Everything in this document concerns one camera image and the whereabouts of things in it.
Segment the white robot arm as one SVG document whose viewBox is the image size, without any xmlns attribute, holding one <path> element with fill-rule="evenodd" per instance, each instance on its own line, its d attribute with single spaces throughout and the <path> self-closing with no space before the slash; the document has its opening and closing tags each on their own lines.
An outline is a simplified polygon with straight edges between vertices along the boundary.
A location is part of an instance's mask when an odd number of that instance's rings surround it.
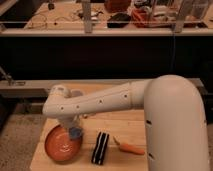
<svg viewBox="0 0 213 171">
<path fill-rule="evenodd" d="M 73 97 L 64 85 L 52 87 L 43 106 L 49 118 L 142 109 L 149 171 L 210 171 L 207 123 L 196 86 L 178 75 L 127 82 Z"/>
</svg>

